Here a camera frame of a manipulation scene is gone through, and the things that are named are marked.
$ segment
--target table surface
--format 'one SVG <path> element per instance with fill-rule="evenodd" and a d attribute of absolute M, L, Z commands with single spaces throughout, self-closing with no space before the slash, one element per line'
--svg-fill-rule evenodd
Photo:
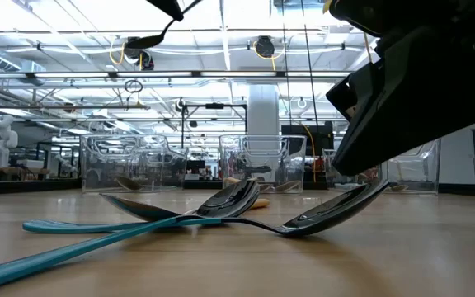
<path fill-rule="evenodd" d="M 121 194 L 183 212 L 214 191 Z M 263 195 L 244 216 L 285 221 L 339 192 Z M 100 234 L 35 234 L 28 219 L 134 222 L 96 194 L 0 195 L 0 263 Z M 314 236 L 288 239 L 252 226 L 161 230 L 0 287 L 0 296 L 475 296 L 475 197 L 381 195 Z"/>

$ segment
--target yellow cable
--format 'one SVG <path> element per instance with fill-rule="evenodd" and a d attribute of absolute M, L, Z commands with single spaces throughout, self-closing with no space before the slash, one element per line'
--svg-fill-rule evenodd
<path fill-rule="evenodd" d="M 307 128 L 306 125 L 300 123 L 304 128 L 305 130 L 307 131 L 307 134 L 309 134 L 309 138 L 311 139 L 311 148 L 313 149 L 313 181 L 316 183 L 317 182 L 317 163 L 314 161 L 314 157 L 316 157 L 316 152 L 314 151 L 314 139 L 313 139 L 313 135 L 311 134 L 311 131 L 309 131 L 309 129 Z"/>
<path fill-rule="evenodd" d="M 262 58 L 262 59 L 269 59 L 272 61 L 272 69 L 274 71 L 276 71 L 276 64 L 274 63 L 274 60 L 278 59 L 279 57 L 281 57 L 282 54 L 285 54 L 285 51 L 282 50 L 280 54 L 278 54 L 277 56 L 275 57 L 272 57 L 272 58 L 265 58 L 265 57 L 262 57 L 256 50 L 256 44 L 257 44 L 257 41 L 254 41 L 254 43 L 252 44 L 252 48 L 254 49 L 254 52 L 257 54 L 258 57 Z"/>
<path fill-rule="evenodd" d="M 111 49 L 109 51 L 109 59 L 111 59 L 111 62 L 116 65 L 122 64 L 122 61 L 124 61 L 124 45 L 125 43 L 122 44 L 122 52 L 120 53 L 120 62 L 116 62 L 115 59 L 113 59 L 113 43 L 111 42 Z"/>

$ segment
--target white robot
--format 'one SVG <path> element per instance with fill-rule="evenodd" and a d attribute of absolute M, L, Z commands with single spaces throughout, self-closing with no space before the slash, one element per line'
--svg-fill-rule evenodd
<path fill-rule="evenodd" d="M 8 166 L 8 149 L 17 146 L 17 133 L 10 128 L 12 122 L 14 118 L 11 115 L 0 115 L 0 167 Z"/>
<path fill-rule="evenodd" d="M 67 168 L 70 172 L 75 173 L 77 171 L 76 167 L 74 166 L 77 160 L 73 161 L 73 164 L 69 160 L 65 160 L 59 154 L 54 155 L 54 160 L 57 160 L 62 164 L 62 167 Z"/>

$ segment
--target spoon bowl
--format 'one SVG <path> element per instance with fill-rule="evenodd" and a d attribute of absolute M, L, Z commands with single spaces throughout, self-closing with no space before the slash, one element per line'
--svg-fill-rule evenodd
<path fill-rule="evenodd" d="M 176 217 L 178 213 L 157 206 L 100 194 L 118 209 L 148 222 Z M 192 215 L 206 218 L 236 217 L 247 211 L 260 195 L 260 187 L 255 181 L 240 181 L 227 186 L 211 196 Z"/>

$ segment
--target wall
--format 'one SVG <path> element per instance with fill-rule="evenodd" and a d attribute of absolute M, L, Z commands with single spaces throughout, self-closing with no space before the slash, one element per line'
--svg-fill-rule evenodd
<path fill-rule="evenodd" d="M 475 184 L 472 130 L 475 124 L 442 138 L 440 183 Z"/>

